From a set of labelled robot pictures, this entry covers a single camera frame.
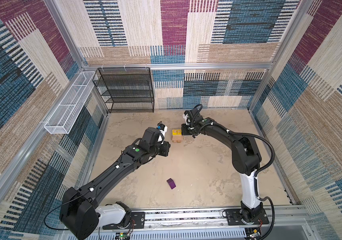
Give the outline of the purple block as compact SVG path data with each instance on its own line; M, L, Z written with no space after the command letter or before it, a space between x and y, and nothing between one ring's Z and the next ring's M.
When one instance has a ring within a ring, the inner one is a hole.
M172 179L172 178L169 178L168 180L167 180L167 183L168 183L168 185L169 185L169 187L173 190L174 188L176 188L176 184L175 184L175 182L174 182L174 180Z

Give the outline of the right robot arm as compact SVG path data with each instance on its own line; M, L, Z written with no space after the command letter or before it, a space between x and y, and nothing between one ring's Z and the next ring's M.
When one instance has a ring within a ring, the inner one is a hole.
M255 190L255 172L260 168L261 154L255 138L242 133L235 134L212 118L204 118L198 106L185 111L183 135L196 137L199 134L210 136L230 148L232 165L240 174L242 185L241 216L243 222L252 224L257 221L263 210L261 200Z

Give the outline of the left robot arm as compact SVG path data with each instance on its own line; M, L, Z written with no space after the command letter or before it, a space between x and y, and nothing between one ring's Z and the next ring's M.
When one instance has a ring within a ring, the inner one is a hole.
M128 229L132 225L132 211L122 202L101 206L106 195L126 176L156 156L166 157L171 147L165 141L167 126L159 123L149 127L142 138L127 146L104 172L82 187L73 187L63 195L60 221L78 239L84 240L97 228L114 225Z

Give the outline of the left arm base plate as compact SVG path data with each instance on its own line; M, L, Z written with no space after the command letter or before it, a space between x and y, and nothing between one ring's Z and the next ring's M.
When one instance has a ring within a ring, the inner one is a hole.
M134 230L143 229L145 226L146 213L145 212L132 212L128 221L123 220L122 224L110 224L102 226L103 230L125 230L127 231L132 227L132 221L134 221Z

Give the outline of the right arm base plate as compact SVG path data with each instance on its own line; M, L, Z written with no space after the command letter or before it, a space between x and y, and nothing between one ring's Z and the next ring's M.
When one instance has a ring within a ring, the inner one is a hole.
M229 226L245 226L245 225L268 225L270 218L268 218L264 209L261 210L257 216L246 220L241 213L241 208L226 209L222 212L222 216L227 219Z

